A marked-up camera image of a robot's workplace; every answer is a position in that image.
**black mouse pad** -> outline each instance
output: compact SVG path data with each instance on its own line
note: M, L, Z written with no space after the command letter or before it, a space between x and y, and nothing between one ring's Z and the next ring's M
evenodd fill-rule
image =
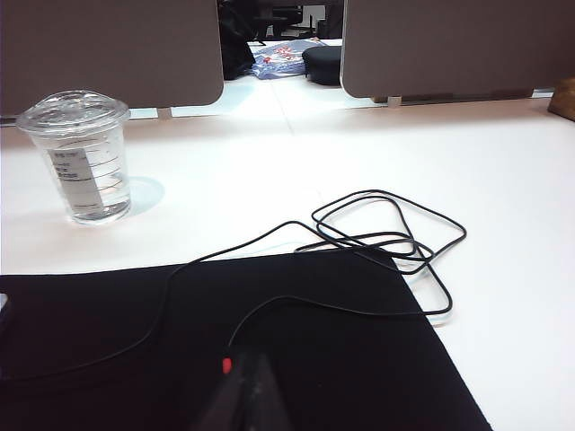
M12 301L2 374L48 373L134 343L174 268L1 277ZM0 429L193 429L224 378L237 323L276 295L420 309L401 275L346 250L202 262L175 276L161 330L143 346L76 373L0 383ZM244 347L269 359L296 430L491 429L422 316L277 302L242 326L234 348Z

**black bag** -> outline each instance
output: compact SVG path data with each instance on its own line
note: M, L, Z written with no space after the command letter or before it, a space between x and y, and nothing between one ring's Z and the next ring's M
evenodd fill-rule
M340 85L341 47L308 48L302 54L305 76L321 85Z
M255 59L248 46L255 34L234 7L233 0L218 2L219 36L222 47L224 79L235 79L252 67Z

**plastic bag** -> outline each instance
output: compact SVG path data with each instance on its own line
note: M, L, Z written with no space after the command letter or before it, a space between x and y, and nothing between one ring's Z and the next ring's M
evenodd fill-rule
M255 64L252 73L260 79L283 78L303 75L305 64L303 52L311 47L322 47L325 43L318 39L287 40L262 48L253 54Z

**gray partition panel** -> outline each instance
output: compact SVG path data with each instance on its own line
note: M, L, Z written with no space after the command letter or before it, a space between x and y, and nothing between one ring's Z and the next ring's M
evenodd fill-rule
M216 0L3 0L2 115L62 90L132 108L205 105L223 90Z
M356 97L490 94L575 75L573 0L347 0L341 82Z

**black cushion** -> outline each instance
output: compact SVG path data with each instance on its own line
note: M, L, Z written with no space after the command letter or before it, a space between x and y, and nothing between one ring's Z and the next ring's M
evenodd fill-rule
M305 75L322 85L340 85L341 47L308 48L302 55Z

